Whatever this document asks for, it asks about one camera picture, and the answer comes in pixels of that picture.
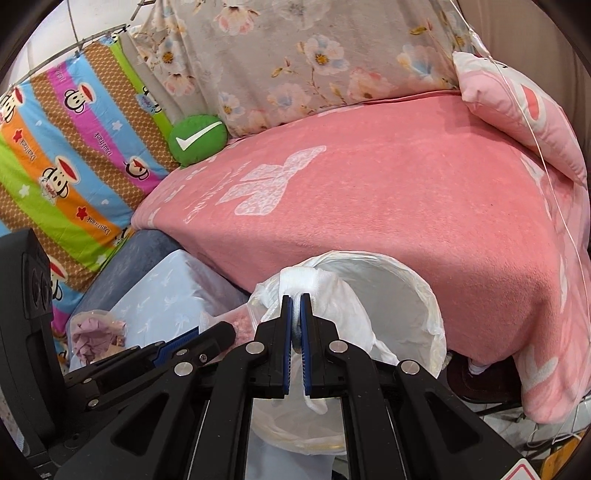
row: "red star print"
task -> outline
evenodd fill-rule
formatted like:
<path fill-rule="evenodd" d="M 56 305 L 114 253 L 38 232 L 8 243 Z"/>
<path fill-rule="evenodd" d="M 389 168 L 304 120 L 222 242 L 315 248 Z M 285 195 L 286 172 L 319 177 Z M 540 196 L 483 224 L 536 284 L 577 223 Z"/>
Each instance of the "red star print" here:
<path fill-rule="evenodd" d="M 76 216 L 80 220 L 84 220 L 86 217 L 88 217 L 88 213 L 86 213 L 86 207 L 78 207 L 78 213 L 76 214 Z"/>

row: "warning sticker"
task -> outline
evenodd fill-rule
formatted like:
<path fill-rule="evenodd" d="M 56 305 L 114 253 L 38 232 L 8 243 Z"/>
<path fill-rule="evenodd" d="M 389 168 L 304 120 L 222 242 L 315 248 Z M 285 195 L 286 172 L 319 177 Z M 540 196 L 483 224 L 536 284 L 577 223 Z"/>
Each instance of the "warning sticker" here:
<path fill-rule="evenodd" d="M 530 463 L 522 458 L 501 480 L 540 480 Z"/>

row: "metal screw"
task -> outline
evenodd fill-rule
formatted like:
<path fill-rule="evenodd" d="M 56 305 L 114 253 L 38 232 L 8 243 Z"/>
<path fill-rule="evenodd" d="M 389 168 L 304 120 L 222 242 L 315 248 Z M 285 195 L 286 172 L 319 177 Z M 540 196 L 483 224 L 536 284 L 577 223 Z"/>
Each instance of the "metal screw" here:
<path fill-rule="evenodd" d="M 189 362 L 180 362 L 174 367 L 174 373 L 179 377 L 186 377 L 193 371 L 193 366 Z"/>
<path fill-rule="evenodd" d="M 349 346 L 342 340 L 335 340 L 334 342 L 330 343 L 329 348 L 330 351 L 334 353 L 344 353 L 347 351 Z"/>
<path fill-rule="evenodd" d="M 400 369 L 408 375 L 416 375 L 419 373 L 421 367 L 414 360 L 405 360 L 400 365 Z"/>
<path fill-rule="evenodd" d="M 251 355 L 262 353 L 264 349 L 265 345 L 263 345 L 261 342 L 251 342 L 246 346 L 246 351 Z"/>

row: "blue gripper pad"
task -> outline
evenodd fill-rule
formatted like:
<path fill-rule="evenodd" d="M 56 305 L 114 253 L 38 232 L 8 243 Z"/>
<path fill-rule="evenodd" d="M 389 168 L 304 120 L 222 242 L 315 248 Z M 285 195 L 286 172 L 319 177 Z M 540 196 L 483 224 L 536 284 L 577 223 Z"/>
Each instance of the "blue gripper pad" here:
<path fill-rule="evenodd" d="M 312 378 L 310 376 L 310 338 L 308 331 L 308 318 L 306 314 L 306 305 L 304 298 L 300 299 L 300 323 L 301 323 L 301 366 L 304 376 L 304 392 L 310 395 L 312 389 Z"/>
<path fill-rule="evenodd" d="M 158 351 L 158 356 L 153 362 L 154 366 L 160 367 L 164 365 L 168 360 L 171 359 L 174 352 L 180 350 L 187 342 L 190 342 L 198 336 L 199 327 L 195 327 L 193 330 L 189 330 L 187 333 L 184 333 L 181 336 L 176 337 L 174 340 L 171 340 Z"/>
<path fill-rule="evenodd" d="M 287 299 L 287 318 L 285 325 L 285 345 L 283 349 L 283 393 L 290 392 L 291 375 L 291 324 L 293 322 L 293 299 Z"/>

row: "chair leg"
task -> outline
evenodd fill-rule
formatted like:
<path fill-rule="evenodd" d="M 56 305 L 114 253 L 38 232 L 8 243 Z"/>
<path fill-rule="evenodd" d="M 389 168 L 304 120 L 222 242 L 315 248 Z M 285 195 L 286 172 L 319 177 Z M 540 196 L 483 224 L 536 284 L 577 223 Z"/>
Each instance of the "chair leg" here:
<path fill-rule="evenodd" d="M 493 413 L 499 413 L 501 411 L 505 411 L 505 410 L 512 410 L 513 408 L 519 408 L 521 407 L 521 402 L 506 402 L 506 403 L 501 403 L 500 405 L 495 405 L 494 407 L 491 408 L 486 408 L 484 410 L 481 411 L 477 411 L 476 414 L 479 417 L 485 417 L 486 415 L 491 415 Z"/>

